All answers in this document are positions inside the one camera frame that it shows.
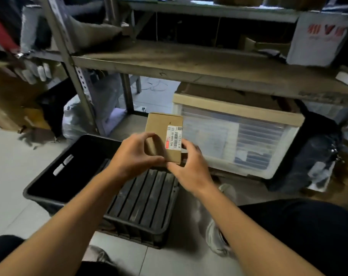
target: small brown cardboard box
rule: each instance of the small brown cardboard box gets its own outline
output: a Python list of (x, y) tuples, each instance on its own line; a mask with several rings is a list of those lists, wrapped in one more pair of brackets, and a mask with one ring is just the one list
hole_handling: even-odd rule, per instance
[(158, 137), (147, 139), (146, 153), (160, 155), (168, 162), (180, 164), (182, 147), (183, 116), (166, 113), (149, 113), (146, 132), (154, 132)]

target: clear plastic storage box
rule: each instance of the clear plastic storage box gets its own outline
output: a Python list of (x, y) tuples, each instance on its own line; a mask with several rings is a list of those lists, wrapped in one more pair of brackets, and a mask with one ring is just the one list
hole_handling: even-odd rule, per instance
[(271, 178), (304, 121), (291, 99), (181, 83), (173, 114), (184, 117), (183, 138), (199, 146), (208, 165)]

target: red object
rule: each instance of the red object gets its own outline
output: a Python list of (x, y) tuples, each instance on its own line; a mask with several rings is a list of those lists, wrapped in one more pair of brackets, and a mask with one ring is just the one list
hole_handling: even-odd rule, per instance
[(5, 50), (15, 50), (19, 49), (20, 47), (15, 44), (15, 42), (12, 40), (11, 36), (8, 34), (4, 26), (0, 23), (0, 45)]

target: barcode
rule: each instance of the barcode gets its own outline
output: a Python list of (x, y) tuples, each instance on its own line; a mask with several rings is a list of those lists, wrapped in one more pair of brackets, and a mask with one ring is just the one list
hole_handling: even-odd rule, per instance
[(174, 134), (174, 141), (173, 141), (173, 147), (178, 148), (178, 139), (179, 139), (179, 133), (175, 132)]

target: black plastic crate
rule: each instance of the black plastic crate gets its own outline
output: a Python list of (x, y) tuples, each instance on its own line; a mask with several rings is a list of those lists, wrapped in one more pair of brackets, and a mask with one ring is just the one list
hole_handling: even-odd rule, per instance
[[(120, 144), (100, 136), (80, 137), (25, 188), (24, 197), (54, 215), (109, 164)], [(178, 191), (178, 181), (166, 169), (145, 171), (114, 196), (98, 230), (161, 248)]]

